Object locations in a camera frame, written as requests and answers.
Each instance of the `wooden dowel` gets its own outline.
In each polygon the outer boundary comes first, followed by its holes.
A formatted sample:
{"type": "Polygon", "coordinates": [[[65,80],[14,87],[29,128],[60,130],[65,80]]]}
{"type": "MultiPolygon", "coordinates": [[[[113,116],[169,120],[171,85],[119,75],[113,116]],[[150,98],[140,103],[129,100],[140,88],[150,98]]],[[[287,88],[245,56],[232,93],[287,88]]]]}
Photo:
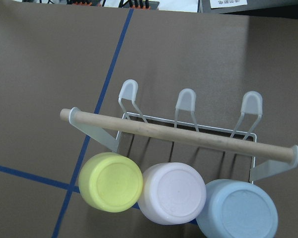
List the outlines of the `wooden dowel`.
{"type": "MultiPolygon", "coordinates": [[[[69,114],[70,109],[62,109],[60,117],[62,120],[69,121],[69,114]]],[[[93,113],[77,112],[74,115],[74,120],[104,129],[123,131],[126,133],[180,142],[220,151],[232,151],[242,155],[259,156],[277,161],[290,162],[294,157],[292,148],[255,143],[246,140],[93,113]]]]}

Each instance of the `white support bracket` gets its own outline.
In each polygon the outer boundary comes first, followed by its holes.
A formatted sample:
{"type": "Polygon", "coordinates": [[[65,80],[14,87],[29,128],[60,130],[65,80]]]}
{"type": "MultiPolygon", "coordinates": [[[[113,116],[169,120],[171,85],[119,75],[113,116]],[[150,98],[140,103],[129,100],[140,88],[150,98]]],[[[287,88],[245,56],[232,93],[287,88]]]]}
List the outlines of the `white support bracket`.
{"type": "Polygon", "coordinates": [[[268,160],[250,170],[249,181],[264,179],[294,169],[298,165],[298,146],[292,147],[294,158],[290,163],[268,160]]]}
{"type": "Polygon", "coordinates": [[[108,149],[117,153],[119,141],[111,136],[107,131],[101,127],[87,125],[75,121],[75,113],[80,112],[79,108],[72,108],[69,115],[69,122],[86,135],[90,136],[100,144],[106,146],[108,149]]]}

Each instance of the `light blue plastic container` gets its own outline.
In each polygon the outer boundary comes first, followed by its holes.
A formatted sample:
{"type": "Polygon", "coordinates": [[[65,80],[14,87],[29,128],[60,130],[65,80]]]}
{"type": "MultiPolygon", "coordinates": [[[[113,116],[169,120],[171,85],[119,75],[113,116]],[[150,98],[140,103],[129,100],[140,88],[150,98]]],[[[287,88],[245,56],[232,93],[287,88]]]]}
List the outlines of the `light blue plastic container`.
{"type": "Polygon", "coordinates": [[[273,238],[278,226],[274,202],[261,188],[242,181],[214,180],[196,218],[208,238],[273,238]]]}

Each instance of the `cup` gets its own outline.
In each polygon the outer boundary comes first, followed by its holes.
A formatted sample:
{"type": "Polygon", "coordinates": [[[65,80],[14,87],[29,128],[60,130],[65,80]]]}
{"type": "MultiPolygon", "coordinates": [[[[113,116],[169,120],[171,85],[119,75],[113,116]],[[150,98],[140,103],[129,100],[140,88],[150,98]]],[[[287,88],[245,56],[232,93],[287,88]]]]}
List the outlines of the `cup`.
{"type": "Polygon", "coordinates": [[[208,238],[273,238],[278,214],[269,195],[256,185],[229,179],[206,185],[207,200],[197,223],[208,238]]]}
{"type": "Polygon", "coordinates": [[[161,225],[187,223],[202,211],[206,188],[201,175],[183,163],[162,163],[144,173],[138,200],[142,213],[161,225]]]}
{"type": "Polygon", "coordinates": [[[78,186],[83,199],[107,212],[132,207],[143,188],[143,176],[132,160],[115,153],[93,156],[82,167],[78,186]]]}

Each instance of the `blue tape line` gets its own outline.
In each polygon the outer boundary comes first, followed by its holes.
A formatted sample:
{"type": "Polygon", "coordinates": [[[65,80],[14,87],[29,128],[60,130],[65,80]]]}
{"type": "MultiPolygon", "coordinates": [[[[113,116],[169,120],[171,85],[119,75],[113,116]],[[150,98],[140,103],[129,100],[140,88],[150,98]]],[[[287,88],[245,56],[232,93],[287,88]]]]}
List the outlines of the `blue tape line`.
{"type": "MultiPolygon", "coordinates": [[[[116,62],[117,62],[117,58],[118,58],[121,46],[123,44],[123,41],[124,41],[124,38],[125,38],[125,35],[126,35],[126,32],[127,32],[131,17],[133,15],[133,12],[134,12],[134,10],[131,8],[128,12],[124,27],[123,27],[122,32],[120,34],[119,41],[118,41],[114,56],[113,56],[112,61],[110,63],[110,66],[109,66],[109,69],[108,69],[108,72],[107,72],[107,76],[106,76],[103,88],[101,90],[101,93],[100,93],[100,96],[98,98],[98,102],[97,102],[97,105],[96,105],[96,108],[95,108],[95,111],[94,111],[94,113],[96,113],[96,114],[99,113],[101,105],[104,101],[104,97],[105,97],[105,94],[106,94],[106,91],[107,91],[107,88],[108,88],[108,84],[109,84],[109,81],[110,81],[111,76],[113,74],[113,71],[114,71],[114,68],[115,68],[115,65],[116,65],[116,62]]],[[[54,231],[53,231],[53,234],[52,234],[52,238],[57,238],[57,236],[59,235],[61,223],[62,223],[63,217],[65,215],[65,212],[66,212],[66,210],[69,206],[69,202],[70,202],[72,193],[73,193],[73,191],[77,192],[77,189],[75,188],[75,182],[76,182],[76,179],[78,177],[78,173],[79,173],[79,170],[81,168],[81,165],[82,165],[82,162],[83,162],[86,150],[87,150],[89,140],[90,140],[90,137],[86,136],[85,140],[84,140],[84,143],[83,143],[83,146],[80,150],[80,154],[79,154],[79,157],[78,157],[78,160],[77,160],[77,163],[76,163],[73,175],[72,175],[72,179],[71,179],[69,188],[66,192],[66,195],[65,195],[65,198],[64,198],[64,201],[63,201],[63,205],[61,207],[58,219],[56,221],[54,231]]]]}
{"type": "Polygon", "coordinates": [[[123,44],[123,41],[124,41],[124,38],[125,38],[125,35],[126,35],[126,32],[127,32],[127,29],[128,29],[128,26],[129,26],[129,23],[130,23],[130,20],[131,20],[131,17],[133,15],[133,12],[134,12],[134,9],[133,8],[131,8],[129,10],[129,12],[128,12],[128,15],[127,15],[127,18],[126,18],[126,21],[125,21],[123,30],[122,30],[122,32],[120,34],[119,41],[118,41],[118,44],[117,44],[117,47],[116,47],[116,50],[115,50],[113,59],[112,59],[112,61],[110,63],[110,66],[109,66],[109,69],[108,69],[108,72],[107,72],[107,76],[106,76],[106,79],[105,79],[105,83],[104,83],[104,86],[103,86],[103,88],[101,90],[100,97],[98,99],[97,106],[95,108],[94,113],[99,113],[99,111],[100,111],[100,107],[101,107],[101,104],[102,104],[102,102],[104,100],[105,93],[106,93],[106,90],[107,90],[107,87],[108,87],[110,78],[111,78],[111,76],[113,74],[113,71],[114,71],[114,68],[115,68],[115,65],[116,65],[116,62],[117,62],[117,58],[118,58],[118,55],[119,55],[121,46],[123,44]]]}
{"type": "Polygon", "coordinates": [[[140,209],[140,207],[139,207],[139,205],[138,205],[137,202],[134,204],[134,206],[132,206],[132,208],[140,209]]]}
{"type": "Polygon", "coordinates": [[[79,187],[78,186],[74,186],[73,192],[80,193],[79,187]]]}
{"type": "Polygon", "coordinates": [[[50,179],[50,178],[41,177],[41,176],[38,176],[38,175],[29,174],[29,173],[26,173],[26,172],[11,169],[11,168],[4,167],[4,166],[0,166],[0,172],[7,173],[7,174],[10,174],[10,175],[14,175],[14,176],[18,176],[18,177],[25,178],[25,179],[29,179],[29,180],[33,180],[33,181],[40,182],[40,183],[43,183],[43,184],[47,184],[47,185],[50,185],[50,186],[53,186],[53,187],[62,188],[62,189],[65,189],[65,190],[67,190],[69,188],[69,185],[67,183],[56,181],[56,180],[53,180],[53,179],[50,179]]]}
{"type": "Polygon", "coordinates": [[[197,220],[192,220],[192,221],[190,221],[189,223],[191,223],[191,224],[194,224],[194,225],[197,225],[198,223],[197,223],[197,220]]]}

